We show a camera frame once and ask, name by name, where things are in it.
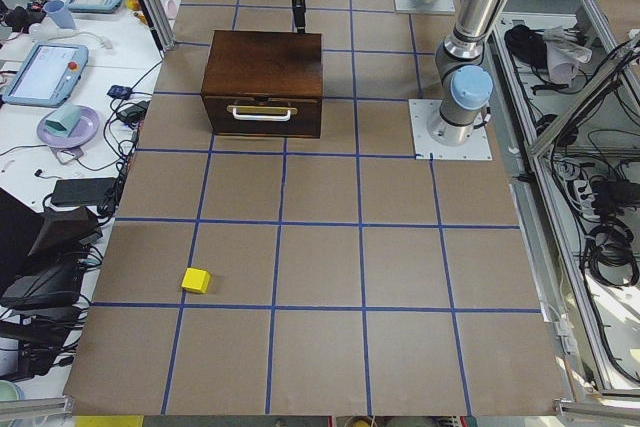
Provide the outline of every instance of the mounting plate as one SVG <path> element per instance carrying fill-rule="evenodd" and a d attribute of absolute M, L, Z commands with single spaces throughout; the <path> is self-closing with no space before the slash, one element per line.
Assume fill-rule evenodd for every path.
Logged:
<path fill-rule="evenodd" d="M 410 14 L 454 15 L 456 7 L 453 0 L 436 0 L 430 4 L 413 5 L 409 0 L 394 0 L 396 12 Z"/>
<path fill-rule="evenodd" d="M 448 147 L 433 140 L 427 131 L 427 121 L 432 112 L 440 108 L 440 100 L 410 99 L 409 114 L 413 131 L 413 147 L 416 159 L 429 160 L 493 160 L 484 127 L 474 130 L 467 142 L 459 147 Z M 482 118 L 478 115 L 476 123 Z"/>

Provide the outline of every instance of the purple plate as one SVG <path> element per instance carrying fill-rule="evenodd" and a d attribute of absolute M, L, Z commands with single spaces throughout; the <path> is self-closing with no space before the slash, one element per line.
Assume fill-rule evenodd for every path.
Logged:
<path fill-rule="evenodd" d="M 38 127 L 36 128 L 36 133 L 38 134 L 38 138 L 47 144 L 49 147 L 53 147 L 55 149 L 71 149 L 73 147 L 78 147 L 82 144 L 86 144 L 93 136 L 96 135 L 98 128 L 100 127 L 100 117 L 98 113 L 83 105 L 80 105 L 80 120 L 69 134 L 69 137 L 58 137 L 50 133 L 47 129 L 44 128 L 44 122 L 47 120 L 49 115 L 45 115 L 40 122 L 38 123 Z"/>

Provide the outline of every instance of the brown wooden drawer box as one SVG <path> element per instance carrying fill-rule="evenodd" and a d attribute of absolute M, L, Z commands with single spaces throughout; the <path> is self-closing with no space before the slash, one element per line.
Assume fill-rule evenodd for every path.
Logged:
<path fill-rule="evenodd" d="M 200 93 L 214 134 L 318 138 L 322 36 L 216 30 Z"/>

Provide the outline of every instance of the drawer handle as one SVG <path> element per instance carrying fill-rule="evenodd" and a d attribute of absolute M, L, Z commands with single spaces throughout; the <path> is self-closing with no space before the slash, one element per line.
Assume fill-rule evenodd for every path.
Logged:
<path fill-rule="evenodd" d="M 238 108 L 234 107 L 231 111 L 233 118 L 236 120 L 254 120 L 259 122 L 288 122 L 291 120 L 291 110 L 287 109 L 284 115 L 256 115 L 256 114 L 239 114 Z"/>

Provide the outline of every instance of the blue joint cap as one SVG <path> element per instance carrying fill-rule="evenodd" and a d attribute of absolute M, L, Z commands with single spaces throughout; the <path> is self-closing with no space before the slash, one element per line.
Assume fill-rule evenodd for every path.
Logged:
<path fill-rule="evenodd" d="M 451 81 L 451 96 L 465 110 L 480 110 L 489 103 L 492 91 L 491 76 L 477 65 L 460 68 Z"/>

